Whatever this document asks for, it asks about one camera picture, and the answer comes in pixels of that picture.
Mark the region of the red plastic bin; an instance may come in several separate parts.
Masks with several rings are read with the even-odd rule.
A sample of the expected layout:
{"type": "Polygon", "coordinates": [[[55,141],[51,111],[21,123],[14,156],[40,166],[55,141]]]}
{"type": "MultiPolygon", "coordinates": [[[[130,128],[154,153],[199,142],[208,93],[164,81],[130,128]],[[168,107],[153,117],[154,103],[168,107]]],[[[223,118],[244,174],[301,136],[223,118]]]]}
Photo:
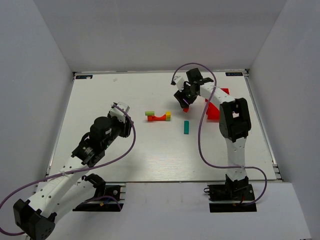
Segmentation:
{"type": "Polygon", "coordinates": [[[209,122],[219,122],[219,120],[220,120],[220,111],[215,105],[213,105],[210,102],[209,105],[208,105],[208,108],[206,110],[206,116],[207,116],[207,120],[209,122]]]}

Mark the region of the teal wood block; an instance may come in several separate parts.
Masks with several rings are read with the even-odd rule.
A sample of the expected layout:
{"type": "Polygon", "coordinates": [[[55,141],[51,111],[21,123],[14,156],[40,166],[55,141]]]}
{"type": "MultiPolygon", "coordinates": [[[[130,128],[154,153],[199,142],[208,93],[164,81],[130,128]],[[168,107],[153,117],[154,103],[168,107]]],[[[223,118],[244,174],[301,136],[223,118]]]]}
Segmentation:
{"type": "Polygon", "coordinates": [[[190,132],[190,122],[188,120],[185,120],[183,123],[183,133],[185,135],[188,135],[190,132]]]}

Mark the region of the long green wood block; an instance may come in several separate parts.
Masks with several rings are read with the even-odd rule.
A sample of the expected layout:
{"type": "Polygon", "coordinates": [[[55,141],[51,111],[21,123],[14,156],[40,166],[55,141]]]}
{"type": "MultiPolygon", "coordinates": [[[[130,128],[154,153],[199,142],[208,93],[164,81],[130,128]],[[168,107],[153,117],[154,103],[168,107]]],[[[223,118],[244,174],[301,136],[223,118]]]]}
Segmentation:
{"type": "Polygon", "coordinates": [[[146,115],[146,116],[154,116],[154,115],[155,115],[155,112],[154,112],[154,111],[146,111],[146,112],[145,112],[145,115],[146,115]]]}

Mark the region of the red arch wood block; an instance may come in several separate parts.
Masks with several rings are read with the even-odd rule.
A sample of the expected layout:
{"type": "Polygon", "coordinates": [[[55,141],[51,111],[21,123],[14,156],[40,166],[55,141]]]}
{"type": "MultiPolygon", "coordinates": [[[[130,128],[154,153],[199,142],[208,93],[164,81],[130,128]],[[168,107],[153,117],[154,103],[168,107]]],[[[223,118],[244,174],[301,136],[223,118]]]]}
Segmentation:
{"type": "Polygon", "coordinates": [[[152,116],[153,121],[166,121],[167,120],[167,115],[164,114],[163,116],[152,116]]]}

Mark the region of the red rectangular wood block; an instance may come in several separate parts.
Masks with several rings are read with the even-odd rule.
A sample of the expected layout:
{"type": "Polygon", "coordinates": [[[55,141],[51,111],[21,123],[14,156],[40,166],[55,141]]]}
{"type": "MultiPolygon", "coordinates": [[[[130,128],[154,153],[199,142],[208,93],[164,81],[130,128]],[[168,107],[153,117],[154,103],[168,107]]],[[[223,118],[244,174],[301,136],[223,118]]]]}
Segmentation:
{"type": "Polygon", "coordinates": [[[148,115],[147,116],[147,121],[152,122],[154,120],[154,115],[148,115]]]}

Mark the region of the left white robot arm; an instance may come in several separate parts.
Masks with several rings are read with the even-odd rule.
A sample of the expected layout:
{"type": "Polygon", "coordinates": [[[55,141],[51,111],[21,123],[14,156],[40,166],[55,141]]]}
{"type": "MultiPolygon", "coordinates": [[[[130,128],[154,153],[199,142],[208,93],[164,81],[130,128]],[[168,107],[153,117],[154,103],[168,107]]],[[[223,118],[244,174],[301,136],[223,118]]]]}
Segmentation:
{"type": "Polygon", "coordinates": [[[90,171],[96,168],[116,138],[135,133],[129,109],[128,105],[118,102],[107,116],[96,118],[59,172],[47,178],[46,184],[34,195],[27,200],[19,199],[13,205],[15,223],[23,233],[32,240],[45,240],[66,213],[86,200],[107,197],[106,182],[90,171]]]}

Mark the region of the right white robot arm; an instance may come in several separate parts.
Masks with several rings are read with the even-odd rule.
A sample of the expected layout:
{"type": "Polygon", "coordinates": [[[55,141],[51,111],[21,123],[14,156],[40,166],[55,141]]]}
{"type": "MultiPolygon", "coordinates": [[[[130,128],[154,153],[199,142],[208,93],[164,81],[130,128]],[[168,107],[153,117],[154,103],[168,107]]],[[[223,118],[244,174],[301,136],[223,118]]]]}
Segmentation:
{"type": "Polygon", "coordinates": [[[227,166],[224,189],[220,192],[230,199],[237,198],[249,186],[249,178],[245,170],[245,144],[252,124],[245,98],[234,98],[217,87],[217,78],[204,78],[198,68],[186,72],[187,80],[173,75],[171,85],[177,87],[174,97],[180,107],[189,108],[191,104],[202,97],[209,104],[219,109],[219,130],[227,147],[227,166]]]}

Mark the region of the right blue table sticker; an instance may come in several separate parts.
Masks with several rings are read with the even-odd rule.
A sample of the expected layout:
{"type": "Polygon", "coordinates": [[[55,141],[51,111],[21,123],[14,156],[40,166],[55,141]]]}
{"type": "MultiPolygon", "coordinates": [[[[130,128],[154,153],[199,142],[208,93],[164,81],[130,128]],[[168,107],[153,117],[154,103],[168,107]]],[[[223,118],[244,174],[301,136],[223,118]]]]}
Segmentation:
{"type": "Polygon", "coordinates": [[[242,72],[226,72],[225,75],[227,77],[241,77],[243,76],[242,72]]]}

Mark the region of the blue table sticker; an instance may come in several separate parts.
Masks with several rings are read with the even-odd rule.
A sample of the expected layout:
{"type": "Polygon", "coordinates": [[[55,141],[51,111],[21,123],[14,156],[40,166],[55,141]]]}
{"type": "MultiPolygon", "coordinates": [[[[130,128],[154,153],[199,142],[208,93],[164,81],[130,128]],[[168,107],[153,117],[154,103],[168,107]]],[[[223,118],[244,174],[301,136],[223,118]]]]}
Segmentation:
{"type": "Polygon", "coordinates": [[[226,72],[225,75],[227,77],[241,77],[243,76],[242,72],[226,72]]]}
{"type": "Polygon", "coordinates": [[[76,75],[75,78],[76,79],[81,79],[81,80],[92,79],[93,75],[76,75]]]}

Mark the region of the left blue table sticker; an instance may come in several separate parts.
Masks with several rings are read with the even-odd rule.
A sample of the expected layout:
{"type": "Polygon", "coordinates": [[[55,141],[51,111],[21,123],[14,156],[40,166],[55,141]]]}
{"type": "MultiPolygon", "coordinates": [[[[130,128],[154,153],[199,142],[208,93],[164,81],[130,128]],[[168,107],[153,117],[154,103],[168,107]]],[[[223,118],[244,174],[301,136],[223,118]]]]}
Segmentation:
{"type": "Polygon", "coordinates": [[[75,78],[76,79],[81,79],[81,80],[92,79],[93,75],[76,75],[75,78]]]}

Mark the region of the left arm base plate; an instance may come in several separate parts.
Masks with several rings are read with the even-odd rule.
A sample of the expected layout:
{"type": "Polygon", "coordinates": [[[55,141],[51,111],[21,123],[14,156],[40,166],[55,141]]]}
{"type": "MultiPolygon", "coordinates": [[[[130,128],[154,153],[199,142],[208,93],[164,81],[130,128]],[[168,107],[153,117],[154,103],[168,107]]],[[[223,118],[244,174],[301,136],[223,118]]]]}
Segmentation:
{"type": "Polygon", "coordinates": [[[73,212],[121,212],[126,197],[125,183],[106,183],[104,191],[96,192],[91,200],[85,200],[73,212]]]}

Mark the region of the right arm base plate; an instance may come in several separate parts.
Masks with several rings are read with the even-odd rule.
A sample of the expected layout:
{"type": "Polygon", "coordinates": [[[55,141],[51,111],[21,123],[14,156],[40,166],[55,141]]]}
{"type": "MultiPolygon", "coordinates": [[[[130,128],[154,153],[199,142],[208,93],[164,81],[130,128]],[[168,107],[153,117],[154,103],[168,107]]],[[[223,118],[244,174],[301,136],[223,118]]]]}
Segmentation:
{"type": "Polygon", "coordinates": [[[227,193],[224,184],[210,184],[203,189],[208,195],[210,213],[253,213],[257,212],[255,194],[251,184],[235,196],[227,193]]]}

